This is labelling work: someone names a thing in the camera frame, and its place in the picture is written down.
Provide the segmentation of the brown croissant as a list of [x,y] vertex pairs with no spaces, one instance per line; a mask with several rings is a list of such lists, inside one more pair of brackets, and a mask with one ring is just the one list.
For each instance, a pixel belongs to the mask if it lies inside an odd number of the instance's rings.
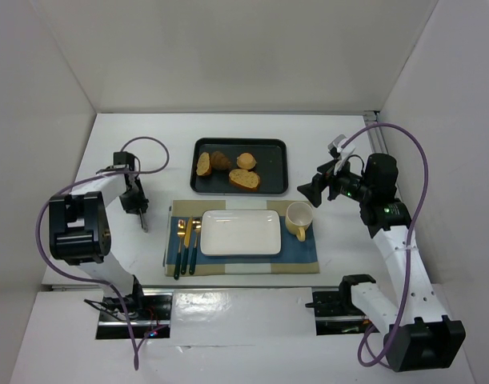
[[231,160],[221,151],[215,151],[210,155],[210,164],[213,169],[226,171],[232,167]]

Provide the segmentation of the metal kitchen tongs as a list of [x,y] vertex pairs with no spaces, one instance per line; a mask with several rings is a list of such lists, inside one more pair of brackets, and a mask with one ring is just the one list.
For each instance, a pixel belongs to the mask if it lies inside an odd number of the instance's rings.
[[147,220],[146,220],[146,213],[143,212],[142,210],[140,210],[138,212],[138,216],[139,216],[140,226],[141,226],[142,230],[145,233],[147,233],[148,232],[148,224],[147,224]]

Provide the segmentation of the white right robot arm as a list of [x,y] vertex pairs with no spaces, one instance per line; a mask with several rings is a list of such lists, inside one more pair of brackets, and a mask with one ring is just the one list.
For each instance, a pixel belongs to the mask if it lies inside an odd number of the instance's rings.
[[365,314],[383,337],[381,358],[395,372],[444,369],[451,366],[466,337],[460,320],[450,318],[438,300],[419,255],[406,206],[396,198],[398,169],[387,154],[372,154],[361,174],[332,160],[318,167],[311,182],[298,191],[315,207],[339,195],[359,204],[360,218],[383,256],[395,289],[388,299],[368,274],[343,277],[342,306]]

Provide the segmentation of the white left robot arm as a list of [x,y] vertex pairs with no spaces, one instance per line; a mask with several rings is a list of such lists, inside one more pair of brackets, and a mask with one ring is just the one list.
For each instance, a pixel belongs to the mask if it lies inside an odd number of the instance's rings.
[[138,279],[122,268],[111,253],[111,232],[106,207],[116,198],[127,214],[138,216],[147,230],[144,214],[149,200],[139,176],[137,157],[127,151],[113,153],[113,164],[102,177],[69,193],[51,197],[49,248],[56,260],[76,266],[103,290],[107,310],[139,315],[145,309],[144,293]]

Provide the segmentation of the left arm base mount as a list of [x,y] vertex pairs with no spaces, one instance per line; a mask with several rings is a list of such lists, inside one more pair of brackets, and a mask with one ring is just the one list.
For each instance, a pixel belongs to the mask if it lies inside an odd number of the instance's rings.
[[[112,306],[107,298],[95,301],[83,300],[92,309],[97,310],[97,340],[129,339],[126,319],[121,307]],[[142,309],[129,309],[130,324],[137,339],[150,333],[149,338],[169,338],[170,319],[173,304],[172,292],[145,292],[142,297]]]

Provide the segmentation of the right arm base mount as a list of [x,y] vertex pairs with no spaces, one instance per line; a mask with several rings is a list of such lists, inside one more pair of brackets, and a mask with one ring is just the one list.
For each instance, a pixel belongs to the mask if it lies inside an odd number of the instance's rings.
[[318,336],[363,334],[371,324],[358,309],[344,306],[337,288],[313,289],[311,302],[305,307],[313,310]]

